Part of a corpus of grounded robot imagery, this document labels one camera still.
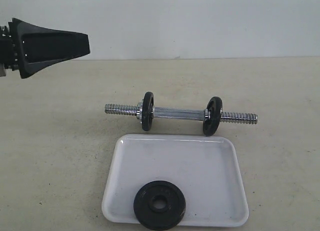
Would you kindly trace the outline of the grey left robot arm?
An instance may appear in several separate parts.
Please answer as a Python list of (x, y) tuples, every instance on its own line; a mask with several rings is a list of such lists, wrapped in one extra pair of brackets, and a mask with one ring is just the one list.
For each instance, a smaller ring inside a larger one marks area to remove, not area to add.
[(22, 79), (54, 64), (90, 53), (85, 33), (49, 29), (13, 18), (0, 27), (0, 76), (19, 71)]

